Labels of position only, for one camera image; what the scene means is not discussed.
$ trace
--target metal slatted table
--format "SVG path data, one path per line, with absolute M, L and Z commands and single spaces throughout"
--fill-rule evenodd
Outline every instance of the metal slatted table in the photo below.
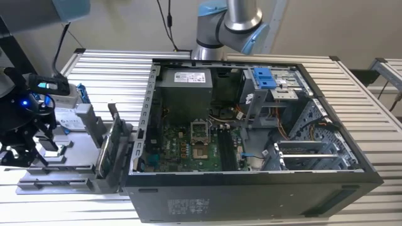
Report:
M 69 59 L 62 73 L 70 83 L 86 86 L 97 116 L 110 120 L 106 102 L 116 102 L 120 116 L 137 126 L 152 58 L 189 58 L 188 53 L 86 50 Z M 319 56 L 243 56 L 231 61 L 300 63 L 323 91 L 384 184 L 325 219 L 197 222 L 183 225 L 402 225 L 402 125 L 340 61 Z M 113 223 L 140 225 L 128 197 L 106 195 L 16 195 L 21 169 L 0 170 L 0 222 L 40 226 Z

